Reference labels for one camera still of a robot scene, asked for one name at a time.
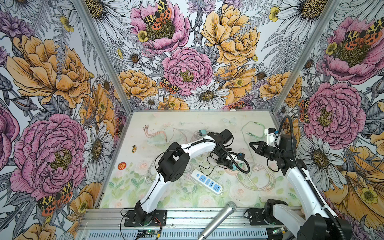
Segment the teal charger with white cable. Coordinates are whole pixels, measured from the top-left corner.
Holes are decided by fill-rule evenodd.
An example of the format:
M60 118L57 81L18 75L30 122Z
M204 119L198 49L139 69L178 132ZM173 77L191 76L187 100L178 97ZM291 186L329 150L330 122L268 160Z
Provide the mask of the teal charger with white cable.
M199 130L199 135L200 136L206 136L207 135L207 131L206 130Z

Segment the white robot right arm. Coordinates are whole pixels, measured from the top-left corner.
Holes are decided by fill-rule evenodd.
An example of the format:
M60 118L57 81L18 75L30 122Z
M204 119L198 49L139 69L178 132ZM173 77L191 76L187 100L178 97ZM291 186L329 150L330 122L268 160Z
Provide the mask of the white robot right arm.
M353 229L331 209L317 190L303 161L296 157L296 138L271 133L267 141L251 142L254 152L269 161L277 162L283 176L294 188L304 216L280 200L268 200L263 210L249 213L256 221L281 224L298 240L349 240Z

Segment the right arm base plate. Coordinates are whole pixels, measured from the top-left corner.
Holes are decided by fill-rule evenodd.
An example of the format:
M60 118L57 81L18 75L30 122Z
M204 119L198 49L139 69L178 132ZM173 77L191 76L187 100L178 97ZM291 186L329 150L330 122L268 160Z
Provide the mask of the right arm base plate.
M245 212L251 226L268 226L269 223L264 218L264 209L251 208Z

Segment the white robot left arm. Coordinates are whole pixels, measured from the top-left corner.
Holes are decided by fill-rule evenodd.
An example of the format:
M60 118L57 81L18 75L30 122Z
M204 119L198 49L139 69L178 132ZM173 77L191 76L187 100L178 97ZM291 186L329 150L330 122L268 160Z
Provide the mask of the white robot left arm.
M237 154L231 153L228 148L233 139L233 134L225 129L221 133L209 132L201 139L188 144L172 143L156 158L158 166L154 183L145 197L136 203L135 213L141 217L152 214L170 183L177 181L184 174L189 161L195 157L212 154L218 157L217 165L229 169L236 166L239 169L240 166L235 160Z

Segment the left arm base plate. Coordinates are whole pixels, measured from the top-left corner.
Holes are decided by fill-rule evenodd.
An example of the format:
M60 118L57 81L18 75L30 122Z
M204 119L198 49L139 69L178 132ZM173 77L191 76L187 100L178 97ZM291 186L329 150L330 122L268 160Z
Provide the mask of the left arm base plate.
M164 227L167 222L167 210L155 210L150 214L129 210L125 214L125 227Z

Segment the teal charger with black cable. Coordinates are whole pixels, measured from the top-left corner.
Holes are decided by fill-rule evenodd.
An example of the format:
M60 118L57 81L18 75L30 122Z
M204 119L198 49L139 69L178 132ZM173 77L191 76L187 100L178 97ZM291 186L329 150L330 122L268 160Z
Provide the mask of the teal charger with black cable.
M233 171L240 171L240 168L238 168L235 164L233 164L233 168L232 168Z

